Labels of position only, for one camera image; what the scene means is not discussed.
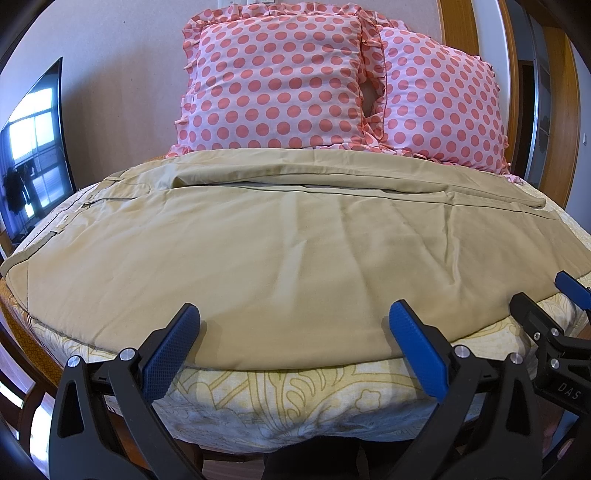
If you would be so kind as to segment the beige khaki pants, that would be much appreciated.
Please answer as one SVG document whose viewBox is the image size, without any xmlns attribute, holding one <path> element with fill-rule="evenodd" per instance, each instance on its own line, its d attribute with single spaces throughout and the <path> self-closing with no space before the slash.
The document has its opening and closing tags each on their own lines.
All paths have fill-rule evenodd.
<svg viewBox="0 0 591 480">
<path fill-rule="evenodd" d="M 543 300 L 590 250 L 541 197 L 494 174 L 338 150 L 213 150 L 105 178 L 2 266 L 50 329 L 117 352 L 185 303 L 189 356 L 273 371 L 392 358 L 406 300 L 450 340 Z"/>
</svg>

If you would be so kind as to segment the wooden chair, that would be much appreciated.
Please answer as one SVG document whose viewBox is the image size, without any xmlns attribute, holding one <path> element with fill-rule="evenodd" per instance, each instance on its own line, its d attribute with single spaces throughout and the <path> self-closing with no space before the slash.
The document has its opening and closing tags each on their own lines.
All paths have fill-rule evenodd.
<svg viewBox="0 0 591 480">
<path fill-rule="evenodd" d="M 10 407 L 1 399 L 1 413 L 30 450 L 34 414 L 44 400 L 54 398 L 62 368 L 47 354 L 18 316 L 19 305 L 5 282 L 1 283 L 1 384 L 15 395 Z"/>
</svg>

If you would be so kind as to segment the yellow floral bed sheet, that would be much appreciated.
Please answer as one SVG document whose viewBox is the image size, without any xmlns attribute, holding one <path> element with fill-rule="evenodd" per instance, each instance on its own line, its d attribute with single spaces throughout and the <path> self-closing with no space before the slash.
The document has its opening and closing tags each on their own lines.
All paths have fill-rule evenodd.
<svg viewBox="0 0 591 480">
<path fill-rule="evenodd" d="M 60 209 L 70 207 L 94 186 L 60 205 L 39 227 L 52 224 Z M 589 234 L 544 201 L 590 250 Z M 71 354 L 95 360 L 122 350 L 110 352 L 64 336 L 31 316 L 12 296 L 28 314 L 33 333 L 59 362 Z M 192 348 L 204 337 L 202 317 L 201 323 L 204 331 Z M 493 339 L 494 333 L 511 327 L 508 313 L 504 319 L 454 341 L 480 345 L 494 357 L 504 356 L 510 348 L 524 351 L 526 345 L 519 334 L 508 340 Z M 270 450 L 321 433 L 408 437 L 420 425 L 420 413 L 426 406 L 400 349 L 397 356 L 384 360 L 273 371 L 198 367 L 189 361 L 191 350 L 172 386 L 156 404 L 170 431 L 191 443 L 247 452 Z"/>
</svg>

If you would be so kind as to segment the right pink polka-dot pillow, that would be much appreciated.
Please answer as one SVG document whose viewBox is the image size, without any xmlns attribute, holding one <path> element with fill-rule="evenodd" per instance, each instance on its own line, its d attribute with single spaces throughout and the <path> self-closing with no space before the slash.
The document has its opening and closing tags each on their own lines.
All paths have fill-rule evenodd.
<svg viewBox="0 0 591 480">
<path fill-rule="evenodd" d="M 500 88 L 489 63 L 378 13 L 363 26 L 362 57 L 377 93 L 366 119 L 372 147 L 508 174 Z"/>
</svg>

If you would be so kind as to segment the pink polka-dot pillow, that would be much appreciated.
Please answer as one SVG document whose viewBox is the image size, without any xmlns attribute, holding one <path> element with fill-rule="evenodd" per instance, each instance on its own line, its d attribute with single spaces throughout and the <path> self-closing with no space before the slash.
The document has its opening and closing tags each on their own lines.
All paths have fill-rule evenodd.
<svg viewBox="0 0 591 480">
<path fill-rule="evenodd" d="M 235 148 L 374 151 L 363 111 L 363 44 L 377 21 L 356 4 L 252 4 L 185 24 L 187 90 L 169 155 Z"/>
<path fill-rule="evenodd" d="M 372 147 L 508 174 L 500 88 L 489 63 L 378 13 L 363 26 L 362 57 L 377 93 L 366 119 Z"/>
</svg>

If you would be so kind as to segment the black flat television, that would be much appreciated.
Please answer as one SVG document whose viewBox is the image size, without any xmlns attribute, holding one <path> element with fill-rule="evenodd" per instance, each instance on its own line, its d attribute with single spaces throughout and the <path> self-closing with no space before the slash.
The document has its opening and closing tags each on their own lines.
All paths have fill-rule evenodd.
<svg viewBox="0 0 591 480">
<path fill-rule="evenodd" d="M 76 191 L 63 132 L 62 65 L 58 58 L 1 130 L 1 220 L 14 245 Z"/>
</svg>

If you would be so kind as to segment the left pink polka-dot pillow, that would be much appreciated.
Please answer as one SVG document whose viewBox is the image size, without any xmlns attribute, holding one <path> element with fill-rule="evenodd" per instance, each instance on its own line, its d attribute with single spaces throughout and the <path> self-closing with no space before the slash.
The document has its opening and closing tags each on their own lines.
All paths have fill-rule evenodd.
<svg viewBox="0 0 591 480">
<path fill-rule="evenodd" d="M 363 111 L 363 44 L 377 21 L 356 4 L 252 4 L 185 24 L 187 90 L 169 155 L 235 148 L 374 151 Z"/>
</svg>

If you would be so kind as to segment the wooden door frame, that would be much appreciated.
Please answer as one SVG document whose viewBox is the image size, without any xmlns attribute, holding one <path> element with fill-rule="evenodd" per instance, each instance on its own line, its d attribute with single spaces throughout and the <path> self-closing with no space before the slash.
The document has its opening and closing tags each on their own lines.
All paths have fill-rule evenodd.
<svg viewBox="0 0 591 480">
<path fill-rule="evenodd" d="M 495 70 L 512 173 L 565 207 L 581 132 L 567 32 L 543 1 L 441 1 L 438 7 L 445 44 L 481 56 Z"/>
</svg>

